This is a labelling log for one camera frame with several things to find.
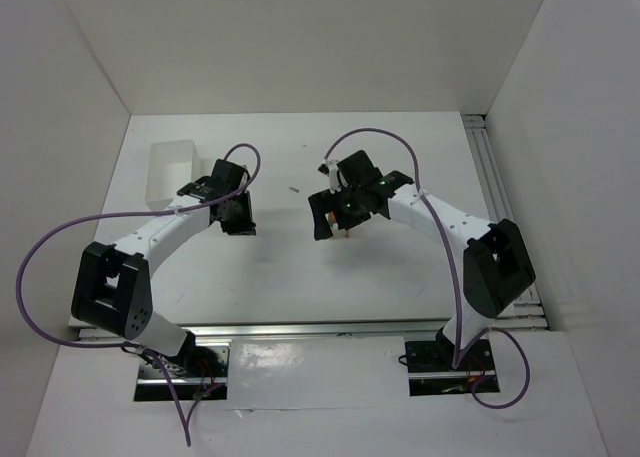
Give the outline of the white perforated box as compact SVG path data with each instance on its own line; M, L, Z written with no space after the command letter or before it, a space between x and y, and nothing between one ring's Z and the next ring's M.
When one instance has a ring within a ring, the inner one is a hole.
M145 203L151 211L164 210L177 191L200 176L200 157L193 140L150 146Z

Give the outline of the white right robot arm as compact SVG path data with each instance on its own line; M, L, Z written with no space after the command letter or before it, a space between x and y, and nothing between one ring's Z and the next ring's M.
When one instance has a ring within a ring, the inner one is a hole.
M351 230L374 215L404 224L442 244L454 287L454 315L439 331L453 367L482 333L536 279L519 227L492 222L444 202L421 188L417 175L383 174L359 150L318 168L329 187L308 199L317 241Z

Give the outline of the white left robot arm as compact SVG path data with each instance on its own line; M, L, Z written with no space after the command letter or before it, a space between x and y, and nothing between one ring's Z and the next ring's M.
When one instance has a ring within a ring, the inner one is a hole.
M220 376L225 367L215 351L153 309L151 279L190 238L219 223L228 235L254 235L250 193L238 190L249 174L244 166L218 159L210 175L177 191L166 207L138 230L111 244L93 242L82 253L72 317L152 350L181 376L202 370Z

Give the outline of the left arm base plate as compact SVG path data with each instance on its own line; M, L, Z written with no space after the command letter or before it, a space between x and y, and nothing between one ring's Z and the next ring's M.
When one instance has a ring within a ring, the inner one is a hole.
M166 357L158 356L181 402L192 402L197 398L203 398L205 401L227 399L230 343L210 341L205 342L203 347L214 354L216 359L208 360L206 363L200 360L192 370L185 370ZM172 399L171 390L158 362L144 354L139 362L133 400L168 402Z

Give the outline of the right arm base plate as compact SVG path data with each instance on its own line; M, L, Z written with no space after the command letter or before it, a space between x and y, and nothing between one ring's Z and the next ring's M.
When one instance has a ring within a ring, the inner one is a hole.
M456 369L442 358L435 340L407 341L398 362L408 371L411 396L469 394L474 385L477 393L500 390L487 340L475 343Z

